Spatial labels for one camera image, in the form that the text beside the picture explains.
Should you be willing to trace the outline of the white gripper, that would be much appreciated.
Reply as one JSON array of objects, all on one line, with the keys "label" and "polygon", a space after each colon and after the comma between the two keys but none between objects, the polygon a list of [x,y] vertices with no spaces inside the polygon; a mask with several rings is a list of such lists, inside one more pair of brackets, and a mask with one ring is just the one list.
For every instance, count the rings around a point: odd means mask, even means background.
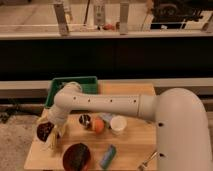
[{"label": "white gripper", "polygon": [[68,112],[58,107],[52,107],[48,110],[47,119],[54,125],[62,126],[68,119]]}]

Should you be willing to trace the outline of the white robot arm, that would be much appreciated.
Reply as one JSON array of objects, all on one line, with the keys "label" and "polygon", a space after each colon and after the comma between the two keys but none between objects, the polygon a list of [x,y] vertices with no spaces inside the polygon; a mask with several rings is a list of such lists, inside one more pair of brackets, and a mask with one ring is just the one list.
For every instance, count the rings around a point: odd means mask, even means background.
[{"label": "white robot arm", "polygon": [[64,124],[72,110],[108,112],[156,124],[158,171],[213,171],[208,118],[192,91],[172,88],[162,94],[86,94],[70,82],[59,90],[47,118]]}]

